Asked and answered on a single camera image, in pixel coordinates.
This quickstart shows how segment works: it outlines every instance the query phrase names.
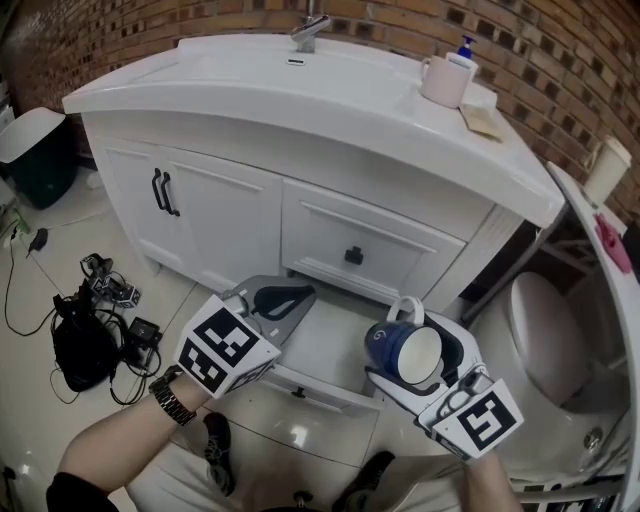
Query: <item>black bag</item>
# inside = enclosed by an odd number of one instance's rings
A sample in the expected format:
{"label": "black bag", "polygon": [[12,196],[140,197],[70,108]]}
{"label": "black bag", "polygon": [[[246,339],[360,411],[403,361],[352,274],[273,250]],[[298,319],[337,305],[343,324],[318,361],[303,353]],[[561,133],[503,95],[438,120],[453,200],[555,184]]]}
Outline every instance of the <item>black bag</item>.
{"label": "black bag", "polygon": [[53,303],[62,318],[60,325],[52,326],[56,362],[69,388],[85,391],[115,372],[120,361],[118,346],[91,307],[86,281],[73,299],[56,295]]}

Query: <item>trash can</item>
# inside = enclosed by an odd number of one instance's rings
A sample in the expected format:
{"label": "trash can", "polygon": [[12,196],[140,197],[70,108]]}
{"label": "trash can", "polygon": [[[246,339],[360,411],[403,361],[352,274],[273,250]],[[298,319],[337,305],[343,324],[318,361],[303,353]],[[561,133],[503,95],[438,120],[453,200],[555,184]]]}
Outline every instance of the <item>trash can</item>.
{"label": "trash can", "polygon": [[3,177],[10,177],[21,198],[42,210],[55,203],[76,176],[75,148],[64,114],[38,107],[0,133]]}

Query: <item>black sleeve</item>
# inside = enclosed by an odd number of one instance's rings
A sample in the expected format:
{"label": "black sleeve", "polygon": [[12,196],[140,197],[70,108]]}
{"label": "black sleeve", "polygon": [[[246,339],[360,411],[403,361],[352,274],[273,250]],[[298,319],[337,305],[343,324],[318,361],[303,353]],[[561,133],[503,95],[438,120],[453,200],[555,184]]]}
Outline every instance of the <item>black sleeve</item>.
{"label": "black sleeve", "polygon": [[109,498],[94,485],[69,473],[58,473],[47,489],[49,512],[118,512]]}

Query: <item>toilet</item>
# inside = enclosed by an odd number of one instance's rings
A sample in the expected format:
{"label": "toilet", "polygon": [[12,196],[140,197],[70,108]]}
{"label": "toilet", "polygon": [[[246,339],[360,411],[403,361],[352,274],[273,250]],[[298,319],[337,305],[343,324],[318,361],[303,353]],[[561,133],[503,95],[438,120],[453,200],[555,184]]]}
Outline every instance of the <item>toilet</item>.
{"label": "toilet", "polygon": [[[602,441],[626,409],[628,384],[590,356],[569,304],[551,283],[519,275],[470,331],[489,374],[504,379],[525,418],[498,447],[512,477],[578,475],[601,448],[611,449]],[[601,440],[591,450],[590,433]]]}

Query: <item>metal watch band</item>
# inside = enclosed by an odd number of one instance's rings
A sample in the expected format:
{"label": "metal watch band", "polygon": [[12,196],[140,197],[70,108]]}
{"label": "metal watch band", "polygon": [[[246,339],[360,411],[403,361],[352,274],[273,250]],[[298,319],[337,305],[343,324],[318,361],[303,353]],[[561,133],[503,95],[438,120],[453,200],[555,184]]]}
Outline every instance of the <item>metal watch band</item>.
{"label": "metal watch band", "polygon": [[154,389],[153,394],[164,412],[179,425],[186,427],[197,416],[178,401],[168,383]]}

